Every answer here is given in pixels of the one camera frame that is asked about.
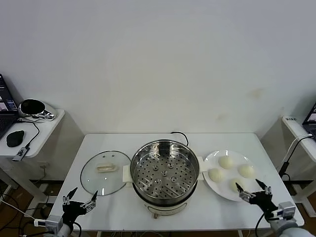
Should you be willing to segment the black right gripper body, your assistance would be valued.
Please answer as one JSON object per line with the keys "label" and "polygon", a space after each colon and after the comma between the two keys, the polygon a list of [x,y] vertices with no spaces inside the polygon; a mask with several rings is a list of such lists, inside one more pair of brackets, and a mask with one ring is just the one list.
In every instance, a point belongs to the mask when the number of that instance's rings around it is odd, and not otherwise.
{"label": "black right gripper body", "polygon": [[277,206],[272,202],[272,197],[271,193],[267,194],[265,191],[254,192],[249,198],[249,203],[257,205],[265,214],[271,213],[277,210]]}

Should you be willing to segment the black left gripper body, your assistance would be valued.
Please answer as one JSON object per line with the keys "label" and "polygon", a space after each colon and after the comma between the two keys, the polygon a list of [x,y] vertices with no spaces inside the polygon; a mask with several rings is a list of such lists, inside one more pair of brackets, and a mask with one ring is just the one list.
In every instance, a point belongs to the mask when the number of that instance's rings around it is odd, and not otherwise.
{"label": "black left gripper body", "polygon": [[86,209],[83,207],[83,202],[70,201],[68,204],[62,206],[64,214],[62,215],[64,224],[73,224],[76,219],[87,213]]}

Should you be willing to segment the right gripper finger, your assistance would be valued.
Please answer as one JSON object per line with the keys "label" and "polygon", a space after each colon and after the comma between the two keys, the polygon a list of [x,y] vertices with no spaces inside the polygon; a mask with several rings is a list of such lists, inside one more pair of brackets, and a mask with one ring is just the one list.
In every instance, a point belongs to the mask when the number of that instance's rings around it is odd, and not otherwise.
{"label": "right gripper finger", "polygon": [[237,190],[239,192],[239,197],[244,201],[250,201],[255,197],[255,194],[245,191],[237,182],[235,182]]}
{"label": "right gripper finger", "polygon": [[267,195],[271,195],[272,192],[271,192],[271,187],[268,187],[264,182],[258,180],[258,179],[255,179],[257,184],[260,186],[260,188],[265,192],[265,194]]}

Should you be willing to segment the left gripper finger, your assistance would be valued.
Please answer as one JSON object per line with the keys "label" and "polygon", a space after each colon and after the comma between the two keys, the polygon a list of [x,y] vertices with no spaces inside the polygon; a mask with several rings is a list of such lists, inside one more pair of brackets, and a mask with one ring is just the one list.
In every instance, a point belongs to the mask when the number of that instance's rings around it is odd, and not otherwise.
{"label": "left gripper finger", "polygon": [[98,191],[96,191],[94,193],[94,195],[92,196],[91,200],[84,203],[82,205],[83,209],[86,210],[86,212],[90,212],[93,208],[96,207],[96,199],[97,199],[97,195],[98,195]]}
{"label": "left gripper finger", "polygon": [[76,187],[73,190],[71,190],[66,196],[63,196],[63,204],[70,204],[70,200],[72,199],[72,197],[76,193],[77,189],[78,188]]}

